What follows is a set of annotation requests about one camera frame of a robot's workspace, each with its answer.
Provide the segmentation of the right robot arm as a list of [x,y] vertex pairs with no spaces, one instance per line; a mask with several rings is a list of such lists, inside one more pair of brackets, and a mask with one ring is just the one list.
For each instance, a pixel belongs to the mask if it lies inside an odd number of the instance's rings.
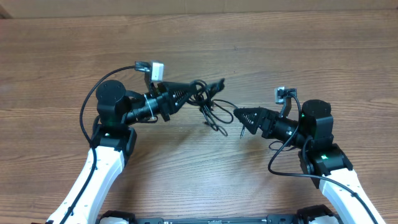
[[[298,104],[298,119],[289,119],[295,96],[286,96],[280,112],[267,108],[238,108],[234,115],[251,133],[261,131],[265,139],[276,139],[281,147],[271,157],[267,169],[274,175],[302,177],[314,186],[336,210],[331,213],[324,205],[301,209],[299,223],[384,223],[359,181],[353,164],[343,150],[334,143],[331,106],[322,100],[308,100]],[[281,172],[272,168],[285,147],[299,149],[301,172]]]

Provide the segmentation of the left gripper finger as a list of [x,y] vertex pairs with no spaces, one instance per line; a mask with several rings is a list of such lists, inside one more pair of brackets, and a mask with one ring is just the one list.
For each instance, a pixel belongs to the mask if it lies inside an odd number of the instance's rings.
[[175,114],[196,93],[197,88],[191,83],[162,82],[161,90],[168,114]]
[[205,87],[205,93],[208,96],[215,96],[217,93],[224,90],[224,81],[225,79],[222,78],[218,82],[211,83]]

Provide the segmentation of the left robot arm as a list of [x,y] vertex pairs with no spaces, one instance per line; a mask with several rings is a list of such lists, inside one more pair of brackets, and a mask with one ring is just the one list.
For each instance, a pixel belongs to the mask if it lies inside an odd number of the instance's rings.
[[145,94],[129,91],[117,80],[98,85],[98,116],[85,165],[65,200],[46,222],[96,223],[112,184],[133,153],[137,133],[132,125],[168,121],[185,103],[205,111],[211,98],[223,89],[223,79],[211,84],[202,80],[149,83]]

